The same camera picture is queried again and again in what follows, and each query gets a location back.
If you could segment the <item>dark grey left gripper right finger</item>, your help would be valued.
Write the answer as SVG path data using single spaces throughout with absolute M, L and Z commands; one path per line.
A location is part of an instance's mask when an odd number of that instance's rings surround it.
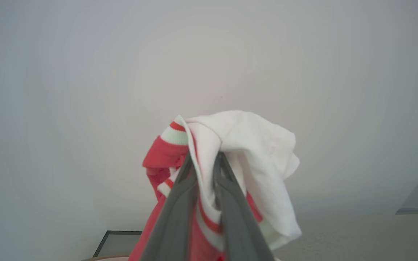
M 226 261 L 273 261 L 272 251 L 223 152 L 216 156 L 213 182 L 216 206 L 222 215 Z

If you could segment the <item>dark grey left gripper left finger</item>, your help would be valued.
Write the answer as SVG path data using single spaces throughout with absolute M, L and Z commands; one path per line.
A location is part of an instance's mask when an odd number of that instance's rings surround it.
M 196 171 L 188 154 L 141 254 L 141 261 L 190 260 L 192 216 L 197 195 Z

